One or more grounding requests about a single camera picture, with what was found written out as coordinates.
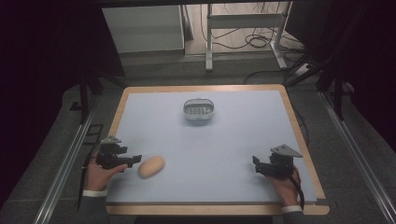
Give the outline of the person's right hand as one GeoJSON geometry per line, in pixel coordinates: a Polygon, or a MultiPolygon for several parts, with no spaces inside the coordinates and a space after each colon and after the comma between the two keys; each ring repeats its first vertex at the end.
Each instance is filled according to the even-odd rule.
{"type": "Polygon", "coordinates": [[[289,179],[281,180],[268,176],[269,181],[275,188],[277,196],[280,198],[283,207],[298,205],[298,190],[289,179]]]}

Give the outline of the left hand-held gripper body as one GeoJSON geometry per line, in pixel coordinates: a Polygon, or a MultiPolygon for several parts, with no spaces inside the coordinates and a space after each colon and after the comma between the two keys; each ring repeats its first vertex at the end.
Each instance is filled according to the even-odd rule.
{"type": "Polygon", "coordinates": [[[104,169],[113,169],[119,165],[127,164],[133,167],[132,158],[120,158],[120,154],[127,152],[127,147],[120,146],[120,139],[110,135],[100,141],[99,152],[96,155],[96,163],[104,169]]]}

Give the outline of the white metal desk frame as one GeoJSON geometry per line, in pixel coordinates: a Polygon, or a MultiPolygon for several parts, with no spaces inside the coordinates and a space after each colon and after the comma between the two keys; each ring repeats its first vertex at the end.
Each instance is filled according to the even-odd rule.
{"type": "Polygon", "coordinates": [[[280,53],[280,39],[290,12],[291,1],[287,2],[281,12],[249,13],[249,14],[214,14],[212,4],[206,6],[206,49],[205,70],[213,70],[212,31],[224,29],[272,28],[275,38],[269,42],[280,70],[286,70],[287,65],[280,53]]]}

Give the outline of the person's left hand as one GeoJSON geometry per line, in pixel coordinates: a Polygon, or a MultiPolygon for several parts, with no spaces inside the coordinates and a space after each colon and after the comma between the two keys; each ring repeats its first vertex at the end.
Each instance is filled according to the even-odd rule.
{"type": "Polygon", "coordinates": [[[122,173],[127,168],[127,164],[122,164],[107,170],[100,167],[95,161],[91,161],[87,168],[85,190],[104,190],[113,175],[122,173]]]}

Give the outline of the light blue table mat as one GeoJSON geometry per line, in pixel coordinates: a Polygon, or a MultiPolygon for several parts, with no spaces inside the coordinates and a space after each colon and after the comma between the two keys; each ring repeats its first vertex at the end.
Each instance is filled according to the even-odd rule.
{"type": "Polygon", "coordinates": [[[272,147],[297,141],[279,91],[130,93],[116,136],[129,156],[161,156],[159,173],[136,168],[108,184],[109,203],[275,203],[271,183],[256,173],[252,156],[267,162],[272,147]],[[209,99],[208,120],[184,117],[190,99],[209,99]]]}

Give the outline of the tan oval potato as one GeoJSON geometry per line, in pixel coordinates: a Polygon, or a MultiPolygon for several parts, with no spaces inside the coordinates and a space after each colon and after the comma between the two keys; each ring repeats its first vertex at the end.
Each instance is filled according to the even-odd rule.
{"type": "Polygon", "coordinates": [[[149,178],[157,174],[164,167],[165,161],[161,156],[154,156],[144,161],[138,168],[138,173],[142,178],[149,178]]]}

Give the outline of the white cabinet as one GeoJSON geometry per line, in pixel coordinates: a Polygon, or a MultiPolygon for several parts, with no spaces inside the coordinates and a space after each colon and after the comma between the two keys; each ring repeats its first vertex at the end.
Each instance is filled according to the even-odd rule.
{"type": "Polygon", "coordinates": [[[182,50],[180,6],[103,8],[118,53],[182,50]]]}

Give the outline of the black stand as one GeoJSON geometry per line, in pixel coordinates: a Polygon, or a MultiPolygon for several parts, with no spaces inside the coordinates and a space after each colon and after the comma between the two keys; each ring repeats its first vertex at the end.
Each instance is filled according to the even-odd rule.
{"type": "Polygon", "coordinates": [[[305,54],[294,64],[290,71],[285,75],[283,85],[285,87],[292,87],[308,79],[309,77],[312,77],[313,75],[321,73],[316,83],[316,88],[318,91],[326,91],[327,89],[329,89],[332,83],[334,84],[332,106],[333,112],[335,113],[337,118],[339,118],[340,120],[344,120],[344,115],[342,112],[344,74],[342,72],[341,56],[342,50],[335,49],[330,54],[330,56],[326,58],[323,62],[309,68],[306,72],[297,76],[295,79],[289,80],[291,72],[295,71],[297,66],[302,65],[308,59],[308,55],[305,54]]]}
{"type": "Polygon", "coordinates": [[[70,107],[71,111],[79,111],[81,113],[80,124],[87,121],[90,114],[89,92],[94,96],[101,95],[104,92],[105,88],[100,81],[101,78],[115,84],[121,89],[128,87],[125,82],[97,69],[93,69],[91,72],[82,71],[78,76],[79,101],[74,102],[70,107]]]}

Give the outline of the aluminium rail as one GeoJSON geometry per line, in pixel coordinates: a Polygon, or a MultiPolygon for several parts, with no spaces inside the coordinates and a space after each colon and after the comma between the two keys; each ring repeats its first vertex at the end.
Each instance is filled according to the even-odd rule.
{"type": "Polygon", "coordinates": [[[88,117],[78,126],[78,131],[75,134],[70,147],[66,150],[64,159],[62,160],[60,167],[53,178],[53,181],[40,208],[38,209],[33,224],[49,224],[56,204],[64,190],[66,180],[69,177],[73,164],[77,158],[79,149],[82,146],[85,135],[92,123],[92,118],[95,114],[99,101],[100,96],[92,97],[92,101],[89,104],[90,112],[88,113],[88,117]]]}
{"type": "Polygon", "coordinates": [[[369,165],[368,161],[363,156],[361,148],[348,129],[347,124],[335,113],[331,97],[326,92],[319,92],[318,95],[325,104],[334,126],[345,142],[346,148],[351,154],[353,161],[356,163],[357,168],[360,171],[368,189],[374,196],[375,202],[377,203],[385,220],[388,222],[388,224],[396,224],[396,205],[389,197],[389,194],[375,175],[375,172],[369,165]]]}

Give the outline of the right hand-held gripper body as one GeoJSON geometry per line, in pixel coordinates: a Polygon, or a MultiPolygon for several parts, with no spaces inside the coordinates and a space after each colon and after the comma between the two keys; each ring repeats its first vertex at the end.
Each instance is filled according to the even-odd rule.
{"type": "Polygon", "coordinates": [[[264,175],[277,179],[285,179],[294,173],[294,158],[301,158],[303,155],[287,145],[271,148],[269,163],[261,162],[264,175]]]}

